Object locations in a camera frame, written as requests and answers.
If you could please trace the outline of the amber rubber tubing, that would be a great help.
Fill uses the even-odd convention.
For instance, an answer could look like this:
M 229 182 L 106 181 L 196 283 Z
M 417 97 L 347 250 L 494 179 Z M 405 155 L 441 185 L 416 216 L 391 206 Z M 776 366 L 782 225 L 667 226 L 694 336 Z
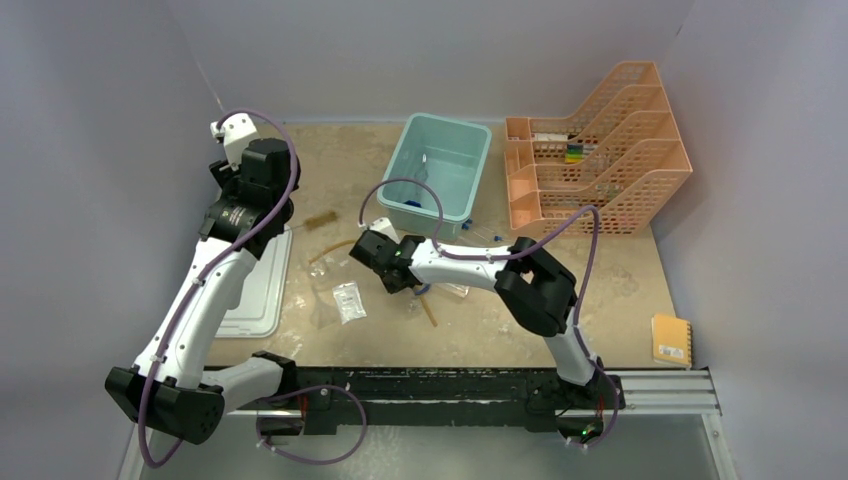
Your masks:
M 352 258 L 371 269 L 380 277 L 389 293 L 397 293 L 406 288 L 414 291 L 420 289 L 424 284 L 429 284 L 422 283 L 411 274 L 408 269 L 409 262 L 400 257 L 402 250 L 397 249 L 396 243 L 392 240 L 388 240 L 387 244 L 384 244 L 383 241 L 378 241 L 375 245 L 371 245 L 369 240 L 366 240 L 364 244 L 360 240 L 344 240 L 326 247 L 320 254 L 310 258 L 308 263 L 310 264 L 316 260 L 320 260 L 331 252 L 346 246 L 352 247 L 349 252 Z M 416 297 L 419 298 L 419 302 L 431 324 L 437 327 L 438 322 L 424 295 Z

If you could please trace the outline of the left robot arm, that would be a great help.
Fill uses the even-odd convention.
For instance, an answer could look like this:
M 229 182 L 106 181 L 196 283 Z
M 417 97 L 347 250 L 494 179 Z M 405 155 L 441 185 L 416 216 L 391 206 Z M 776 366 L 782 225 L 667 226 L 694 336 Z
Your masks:
M 287 192 L 300 178 L 287 143 L 251 141 L 241 163 L 210 165 L 221 195 L 207 210 L 186 278 L 154 338 L 129 367 L 114 367 L 105 389 L 140 426 L 199 445 L 222 416 L 262 398 L 284 409 L 297 399 L 294 363 L 260 352 L 220 372 L 205 361 L 226 313 L 237 308 L 260 260 L 291 242 L 294 205 Z

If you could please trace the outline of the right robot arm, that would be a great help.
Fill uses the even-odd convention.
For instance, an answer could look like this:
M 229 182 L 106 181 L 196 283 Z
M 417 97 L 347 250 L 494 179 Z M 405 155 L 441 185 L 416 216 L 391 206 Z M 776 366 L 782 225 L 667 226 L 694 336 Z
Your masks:
M 473 248 L 438 245 L 419 235 L 395 241 L 366 230 L 349 254 L 390 294 L 446 283 L 495 293 L 520 327 L 544 341 L 569 404 L 624 406 L 616 378 L 603 370 L 579 331 L 575 275 L 540 243 L 521 237 L 507 247 Z

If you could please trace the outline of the small white packet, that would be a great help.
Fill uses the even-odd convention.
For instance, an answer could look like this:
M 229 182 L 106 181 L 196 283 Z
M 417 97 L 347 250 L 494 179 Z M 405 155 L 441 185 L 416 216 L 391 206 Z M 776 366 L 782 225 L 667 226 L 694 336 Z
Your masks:
M 367 317 L 360 290 L 355 281 L 335 286 L 332 293 L 342 324 Z

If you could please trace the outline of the clear plastic funnel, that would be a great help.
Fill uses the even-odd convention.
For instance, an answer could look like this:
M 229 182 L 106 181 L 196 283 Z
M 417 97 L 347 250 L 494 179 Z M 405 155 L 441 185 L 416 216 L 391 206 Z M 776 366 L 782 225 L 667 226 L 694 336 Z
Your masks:
M 307 273 L 314 298 L 310 321 L 317 329 L 339 324 L 341 315 L 333 295 L 335 283 L 330 267 L 324 260 L 316 260 L 308 265 Z

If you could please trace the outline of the clear acrylic tube rack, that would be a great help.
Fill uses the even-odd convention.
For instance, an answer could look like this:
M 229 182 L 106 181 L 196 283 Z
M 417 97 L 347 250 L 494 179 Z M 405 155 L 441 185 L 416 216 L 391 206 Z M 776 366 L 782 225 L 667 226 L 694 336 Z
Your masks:
M 441 287 L 459 298 L 465 298 L 470 291 L 470 288 L 468 286 L 458 285 L 454 283 L 443 283 L 441 284 Z

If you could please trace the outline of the brown test tube brush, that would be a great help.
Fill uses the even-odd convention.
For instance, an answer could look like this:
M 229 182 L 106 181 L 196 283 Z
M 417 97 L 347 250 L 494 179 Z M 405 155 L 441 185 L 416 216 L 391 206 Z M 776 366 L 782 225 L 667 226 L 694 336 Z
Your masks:
M 332 224 L 338 220 L 338 213 L 335 210 L 327 210 L 322 213 L 306 218 L 298 225 L 292 226 L 291 230 L 314 231 L 326 225 Z

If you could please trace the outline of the teal plastic bin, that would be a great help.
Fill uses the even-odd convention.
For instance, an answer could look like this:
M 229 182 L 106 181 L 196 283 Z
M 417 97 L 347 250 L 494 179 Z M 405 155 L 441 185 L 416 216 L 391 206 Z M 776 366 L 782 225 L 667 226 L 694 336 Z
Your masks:
M 408 117 L 377 192 L 393 226 L 409 233 L 452 242 L 472 207 L 491 145 L 491 130 L 462 120 L 415 113 Z M 428 156 L 428 179 L 415 179 L 421 156 Z M 421 209 L 405 206 L 418 200 Z

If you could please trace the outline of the white plastic bin lid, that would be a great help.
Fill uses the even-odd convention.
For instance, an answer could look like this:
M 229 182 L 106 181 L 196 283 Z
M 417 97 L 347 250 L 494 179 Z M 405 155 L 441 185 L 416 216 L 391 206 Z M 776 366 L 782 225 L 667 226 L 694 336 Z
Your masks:
M 271 239 L 246 277 L 241 293 L 216 332 L 216 338 L 265 338 L 279 325 L 293 234 L 284 232 Z

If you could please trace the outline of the markers in organizer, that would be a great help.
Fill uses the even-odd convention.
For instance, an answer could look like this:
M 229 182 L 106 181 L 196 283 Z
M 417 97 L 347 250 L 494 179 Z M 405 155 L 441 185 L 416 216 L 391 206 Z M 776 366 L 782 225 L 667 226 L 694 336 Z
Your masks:
M 565 162 L 567 164 L 580 163 L 595 149 L 595 144 L 569 143 L 566 145 Z

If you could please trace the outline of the orange plastic file organizer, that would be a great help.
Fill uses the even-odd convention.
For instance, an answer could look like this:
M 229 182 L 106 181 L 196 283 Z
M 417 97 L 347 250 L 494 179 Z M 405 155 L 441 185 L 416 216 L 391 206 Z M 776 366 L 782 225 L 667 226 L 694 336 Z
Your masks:
M 508 117 L 504 162 L 513 233 L 541 238 L 585 205 L 605 235 L 640 233 L 693 172 L 659 70 L 617 64 L 567 117 Z M 595 144 L 576 164 L 569 143 Z

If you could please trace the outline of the yellow spiral notebook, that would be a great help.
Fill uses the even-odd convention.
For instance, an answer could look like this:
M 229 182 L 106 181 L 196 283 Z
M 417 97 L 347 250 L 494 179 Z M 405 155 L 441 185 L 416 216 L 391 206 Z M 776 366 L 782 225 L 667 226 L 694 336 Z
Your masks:
M 656 314 L 651 320 L 651 333 L 655 362 L 684 369 L 692 368 L 693 339 L 689 321 Z

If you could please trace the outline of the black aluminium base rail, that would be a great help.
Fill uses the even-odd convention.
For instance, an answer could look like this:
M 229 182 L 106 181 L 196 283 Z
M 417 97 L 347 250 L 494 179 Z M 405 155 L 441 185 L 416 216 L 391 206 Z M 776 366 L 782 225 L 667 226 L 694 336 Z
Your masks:
M 710 414 L 718 399 L 705 370 L 624 370 L 575 387 L 552 368 L 291 366 L 237 406 L 288 410 L 307 435 L 362 424 L 507 426 L 580 441 L 608 431 L 613 415 Z

